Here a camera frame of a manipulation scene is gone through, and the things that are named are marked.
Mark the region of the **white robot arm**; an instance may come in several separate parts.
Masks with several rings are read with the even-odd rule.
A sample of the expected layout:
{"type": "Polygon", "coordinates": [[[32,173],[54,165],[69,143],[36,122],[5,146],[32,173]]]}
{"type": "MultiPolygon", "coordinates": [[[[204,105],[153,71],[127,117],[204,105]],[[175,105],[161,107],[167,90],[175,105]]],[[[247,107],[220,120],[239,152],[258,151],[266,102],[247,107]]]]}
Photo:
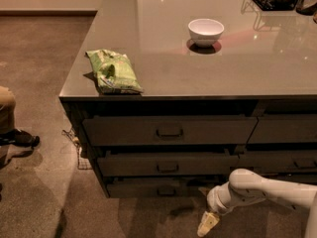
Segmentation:
{"type": "Polygon", "coordinates": [[[203,213],[197,235],[204,237],[238,206],[266,199],[295,211],[309,213],[304,238],[317,238],[317,186],[261,177],[246,169],[236,169],[229,180],[206,193],[208,209],[203,213]]]}

